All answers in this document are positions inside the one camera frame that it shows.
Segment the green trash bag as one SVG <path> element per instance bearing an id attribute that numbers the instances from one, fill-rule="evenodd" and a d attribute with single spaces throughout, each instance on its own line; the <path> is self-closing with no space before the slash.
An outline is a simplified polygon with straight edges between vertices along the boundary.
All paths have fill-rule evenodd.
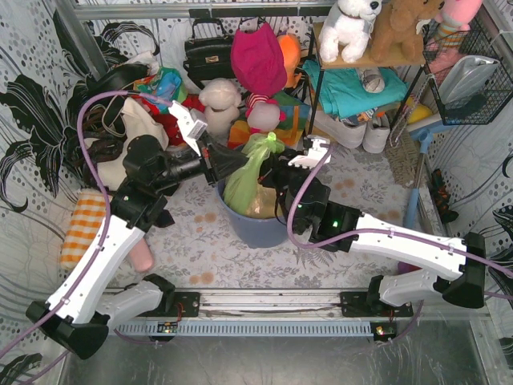
<path id="1" fill-rule="evenodd" d="M 235 213 L 251 217 L 251 208 L 257 198 L 257 185 L 262 164 L 271 156 L 285 150 L 285 144 L 274 132 L 255 133 L 241 149 L 247 163 L 225 181 L 223 202 Z"/>

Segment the blue-grey trash bin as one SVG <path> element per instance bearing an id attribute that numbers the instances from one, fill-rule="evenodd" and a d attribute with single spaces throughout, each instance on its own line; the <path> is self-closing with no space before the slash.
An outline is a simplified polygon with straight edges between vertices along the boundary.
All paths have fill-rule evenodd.
<path id="1" fill-rule="evenodd" d="M 223 201 L 225 181 L 220 181 L 215 187 L 217 198 L 228 214 L 229 222 L 235 234 L 251 249 L 272 248 L 288 240 L 285 225 L 275 217 L 256 219 L 245 217 L 231 210 Z"/>

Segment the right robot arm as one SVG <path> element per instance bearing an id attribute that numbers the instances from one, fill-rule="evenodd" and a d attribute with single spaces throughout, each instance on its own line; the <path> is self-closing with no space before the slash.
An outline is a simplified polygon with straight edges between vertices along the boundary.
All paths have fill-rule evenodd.
<path id="1" fill-rule="evenodd" d="M 415 266 L 413 272 L 371 278 L 368 310 L 396 309 L 429 297 L 467 309 L 484 306 L 483 236 L 436 237 L 333 202 L 330 188 L 309 176 L 316 165 L 317 159 L 294 150 L 272 154 L 261 166 L 259 182 L 276 191 L 292 241 L 308 232 L 311 248 L 374 253 Z"/>

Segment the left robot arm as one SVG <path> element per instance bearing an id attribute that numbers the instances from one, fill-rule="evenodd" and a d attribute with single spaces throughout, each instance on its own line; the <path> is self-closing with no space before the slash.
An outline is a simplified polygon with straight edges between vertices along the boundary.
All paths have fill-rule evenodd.
<path id="1" fill-rule="evenodd" d="M 156 274 L 111 298 L 103 292 L 125 257 L 152 226 L 168 226 L 165 193 L 203 175 L 216 184 L 246 165 L 247 157 L 216 143 L 207 133 L 187 160 L 174 160 L 150 135 L 138 136 L 123 159 L 126 178 L 107 201 L 106 216 L 78 265 L 45 302 L 34 301 L 26 316 L 50 339 L 89 359 L 118 325 L 147 312 L 181 314 L 176 288 Z"/>

